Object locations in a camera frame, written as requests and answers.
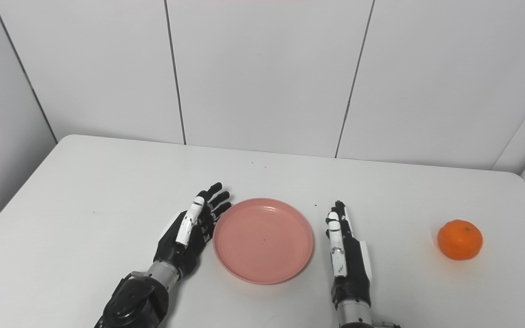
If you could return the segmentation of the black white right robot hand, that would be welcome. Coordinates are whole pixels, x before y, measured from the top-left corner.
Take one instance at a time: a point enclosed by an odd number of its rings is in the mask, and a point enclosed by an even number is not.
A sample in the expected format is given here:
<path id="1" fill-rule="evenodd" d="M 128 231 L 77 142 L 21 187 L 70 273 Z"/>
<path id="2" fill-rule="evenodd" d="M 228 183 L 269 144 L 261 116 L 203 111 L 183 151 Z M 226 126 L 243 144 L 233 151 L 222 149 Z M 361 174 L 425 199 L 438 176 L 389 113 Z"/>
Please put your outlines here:
<path id="1" fill-rule="evenodd" d="M 354 236 L 345 204 L 337 200 L 330 213 L 334 213 L 337 217 L 328 217 L 325 222 L 339 224 L 335 235 L 342 237 L 342 251 L 345 256 L 343 268 L 346 271 L 346 274 L 334 273 L 331 287 L 334 307 L 338 308 L 338 305 L 345 300 L 364 302 L 370 307 L 370 278 L 367 274 L 362 246 Z"/>

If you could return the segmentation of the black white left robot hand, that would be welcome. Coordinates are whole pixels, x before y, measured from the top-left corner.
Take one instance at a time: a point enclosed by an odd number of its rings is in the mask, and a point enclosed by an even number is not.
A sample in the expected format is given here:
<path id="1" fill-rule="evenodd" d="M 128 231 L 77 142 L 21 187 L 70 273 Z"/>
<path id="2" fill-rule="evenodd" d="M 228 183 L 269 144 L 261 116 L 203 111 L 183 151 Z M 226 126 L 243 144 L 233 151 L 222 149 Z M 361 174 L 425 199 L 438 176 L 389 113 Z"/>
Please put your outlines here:
<path id="1" fill-rule="evenodd" d="M 179 278 L 191 275 L 198 266 L 199 258 L 219 218 L 231 208 L 231 194 L 217 182 L 208 190 L 195 196 L 190 207 L 177 215 L 161 237 L 154 261 L 165 261 L 173 265 Z"/>

